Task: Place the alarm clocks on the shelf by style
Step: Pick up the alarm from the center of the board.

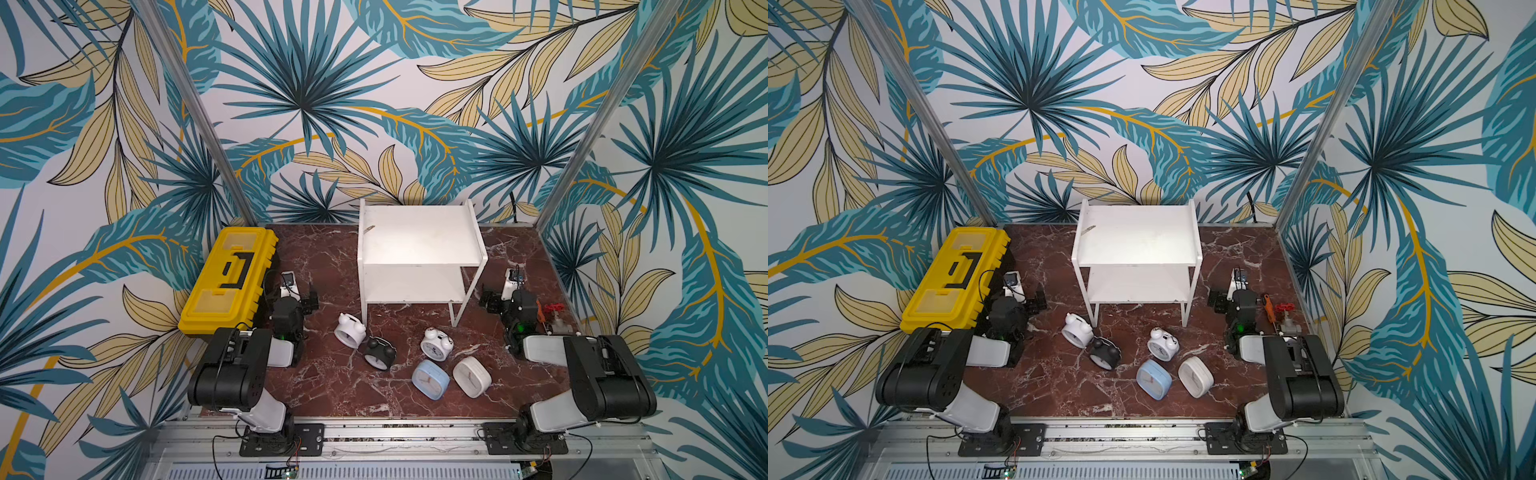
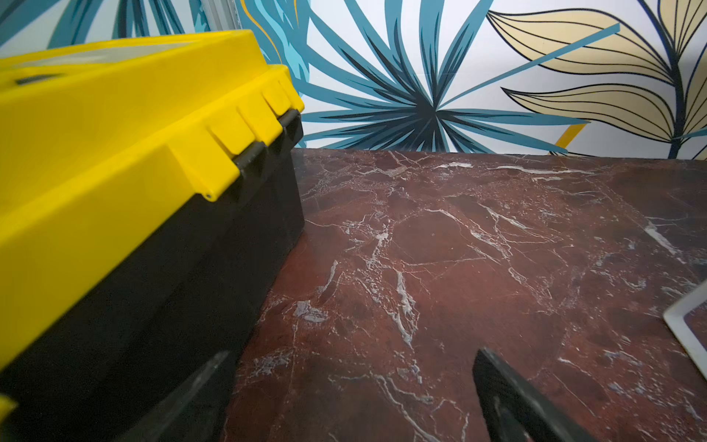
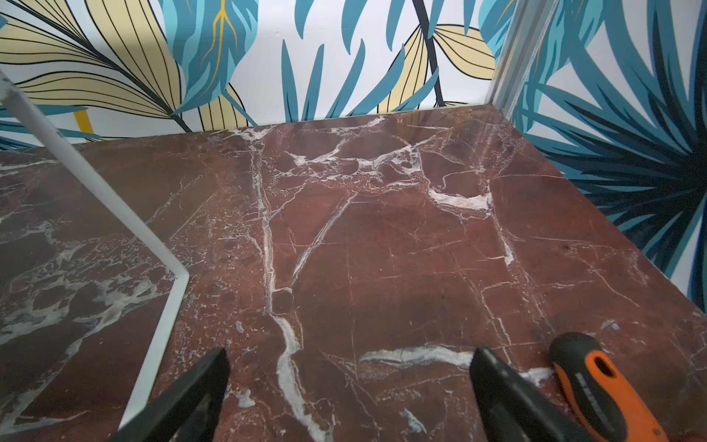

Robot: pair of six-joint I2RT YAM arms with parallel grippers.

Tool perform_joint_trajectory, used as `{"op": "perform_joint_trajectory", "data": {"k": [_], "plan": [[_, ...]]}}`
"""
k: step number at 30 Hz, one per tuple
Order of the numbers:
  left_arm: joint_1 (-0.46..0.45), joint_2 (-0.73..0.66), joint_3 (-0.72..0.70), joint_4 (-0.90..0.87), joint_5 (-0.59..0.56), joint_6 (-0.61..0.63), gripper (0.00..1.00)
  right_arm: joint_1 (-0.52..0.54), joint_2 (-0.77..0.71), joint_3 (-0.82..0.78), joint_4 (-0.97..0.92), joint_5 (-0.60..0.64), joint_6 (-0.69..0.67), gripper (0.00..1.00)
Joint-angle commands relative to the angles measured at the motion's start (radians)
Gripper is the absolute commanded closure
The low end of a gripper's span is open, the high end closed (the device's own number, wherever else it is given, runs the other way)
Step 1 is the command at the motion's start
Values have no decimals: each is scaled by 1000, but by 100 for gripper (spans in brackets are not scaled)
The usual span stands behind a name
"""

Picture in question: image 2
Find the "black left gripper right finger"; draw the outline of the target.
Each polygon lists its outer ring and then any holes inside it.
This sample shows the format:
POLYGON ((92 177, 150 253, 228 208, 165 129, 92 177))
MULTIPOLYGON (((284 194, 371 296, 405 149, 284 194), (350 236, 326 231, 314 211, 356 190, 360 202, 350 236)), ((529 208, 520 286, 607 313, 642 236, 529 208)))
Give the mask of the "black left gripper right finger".
POLYGON ((490 349, 477 352, 472 375, 491 440, 595 439, 490 349))

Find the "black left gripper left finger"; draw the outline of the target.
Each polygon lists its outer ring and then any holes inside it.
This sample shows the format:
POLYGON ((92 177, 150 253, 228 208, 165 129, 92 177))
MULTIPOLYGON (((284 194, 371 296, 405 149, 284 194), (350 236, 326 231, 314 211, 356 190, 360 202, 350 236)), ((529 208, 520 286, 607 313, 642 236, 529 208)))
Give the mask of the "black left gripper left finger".
POLYGON ((123 433, 124 441, 217 441, 230 401, 230 353, 219 352, 123 433))

